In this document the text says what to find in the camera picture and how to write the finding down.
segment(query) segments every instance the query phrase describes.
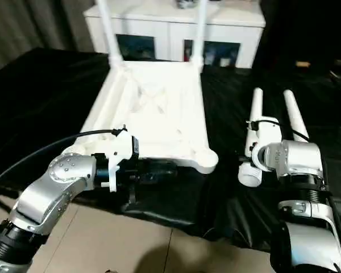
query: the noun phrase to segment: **tile floor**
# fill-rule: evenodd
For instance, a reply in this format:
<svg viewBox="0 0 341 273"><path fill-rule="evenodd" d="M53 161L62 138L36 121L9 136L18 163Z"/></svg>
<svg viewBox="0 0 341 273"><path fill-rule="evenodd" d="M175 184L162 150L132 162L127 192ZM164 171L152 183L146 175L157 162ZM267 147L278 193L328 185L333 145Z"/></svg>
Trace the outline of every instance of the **tile floor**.
<svg viewBox="0 0 341 273"><path fill-rule="evenodd" d="M2 198L12 205L14 200ZM0 221L7 214L0 210ZM29 273L272 273L269 254L71 204Z"/></svg>

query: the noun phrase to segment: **white tube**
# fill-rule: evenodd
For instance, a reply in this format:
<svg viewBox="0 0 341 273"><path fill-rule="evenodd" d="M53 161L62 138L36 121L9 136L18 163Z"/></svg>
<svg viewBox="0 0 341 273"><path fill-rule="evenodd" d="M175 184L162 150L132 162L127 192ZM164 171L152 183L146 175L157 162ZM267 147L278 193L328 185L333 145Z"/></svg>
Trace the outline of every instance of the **white tube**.
<svg viewBox="0 0 341 273"><path fill-rule="evenodd" d="M250 119L249 121L257 121L263 115L263 90L260 88L254 89L254 94L251 102L251 110L250 110ZM248 128L248 133L246 136L246 145L245 145L245 156L251 158L250 146L257 141L256 131L252 131L251 128Z"/></svg>
<svg viewBox="0 0 341 273"><path fill-rule="evenodd" d="M263 115L263 90L259 87L254 89L251 102L250 121L256 121Z"/></svg>
<svg viewBox="0 0 341 273"><path fill-rule="evenodd" d="M203 67L203 40L205 39L207 2L208 0L201 0L199 2L196 37L193 41L190 58L190 61L198 66L200 70Z"/></svg>
<svg viewBox="0 0 341 273"><path fill-rule="evenodd" d="M98 9L101 15L103 30L106 35L107 43L109 46L109 62L110 66L119 66L123 61L120 54L118 41L111 26L111 12L107 0L97 0Z"/></svg>
<svg viewBox="0 0 341 273"><path fill-rule="evenodd" d="M306 126L303 122L302 115L300 109L298 108L297 101L294 97L293 92L291 90L284 91L284 99L292 129L309 138ZM305 139L296 134L293 134L293 136L295 141L307 142Z"/></svg>
<svg viewBox="0 0 341 273"><path fill-rule="evenodd" d="M250 121L257 121L263 115L263 90L255 88L250 110ZM248 128L245 145L245 156L251 159L250 147L258 141L256 131ZM257 187L261 184L263 172L261 169L251 166L250 162L244 162L239 167L238 179L240 183L248 187Z"/></svg>

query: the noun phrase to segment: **gray curtain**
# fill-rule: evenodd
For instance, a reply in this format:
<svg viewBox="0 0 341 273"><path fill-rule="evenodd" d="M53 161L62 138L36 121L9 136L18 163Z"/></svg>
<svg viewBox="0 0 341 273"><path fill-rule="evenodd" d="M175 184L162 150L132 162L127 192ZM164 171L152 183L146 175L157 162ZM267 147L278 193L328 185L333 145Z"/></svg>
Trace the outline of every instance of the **gray curtain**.
<svg viewBox="0 0 341 273"><path fill-rule="evenodd" d="M36 47L94 51L83 12L94 0L0 0L0 69Z"/></svg>

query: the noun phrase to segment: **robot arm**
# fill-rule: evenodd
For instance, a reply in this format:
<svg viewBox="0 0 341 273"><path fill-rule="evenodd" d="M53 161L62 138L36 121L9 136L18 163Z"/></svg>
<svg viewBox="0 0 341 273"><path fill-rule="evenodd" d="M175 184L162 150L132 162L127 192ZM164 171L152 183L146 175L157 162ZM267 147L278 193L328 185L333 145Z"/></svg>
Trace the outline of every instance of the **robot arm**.
<svg viewBox="0 0 341 273"><path fill-rule="evenodd" d="M136 138L126 130L121 130L117 138L121 145L112 156L62 154L52 160L41 178L24 190L8 219L0 224L0 272L27 272L33 256L79 193L95 187L116 190L116 171L122 161L132 158L136 161L138 155ZM133 169L138 164L136 168L129 163L127 166L131 171L126 172L126 167L123 171L134 176ZM139 170L135 172L136 177L142 176Z"/></svg>
<svg viewBox="0 0 341 273"><path fill-rule="evenodd" d="M271 264L276 272L302 267L341 272L341 242L323 178L321 153L308 134L291 91L284 93L294 140L282 140L278 120L262 116L263 91L255 89L245 156L239 181L261 183L262 172L275 172L283 189L280 224L272 235Z"/></svg>

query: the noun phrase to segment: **black table cover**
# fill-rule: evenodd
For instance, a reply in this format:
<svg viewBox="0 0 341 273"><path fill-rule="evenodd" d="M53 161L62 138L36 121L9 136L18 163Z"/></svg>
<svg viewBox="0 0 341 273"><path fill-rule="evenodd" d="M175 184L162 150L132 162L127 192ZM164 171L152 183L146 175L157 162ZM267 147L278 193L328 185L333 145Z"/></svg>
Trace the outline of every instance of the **black table cover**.
<svg viewBox="0 0 341 273"><path fill-rule="evenodd" d="M0 173L33 152L80 131L109 72L107 56L35 49L0 71ZM264 115L288 125L285 89L294 91L310 138L319 145L341 217L341 80L306 72L251 71L204 67L203 103L210 148L219 156L204 176L180 168L176 181L136 187L136 202L126 191L97 189L75 202L113 213L179 228L209 240L269 251L277 222L278 182L272 173L258 188L237 179L254 87L264 90ZM285 138L290 132L283 131ZM63 145L7 175L0 187L23 190L38 178Z"/></svg>

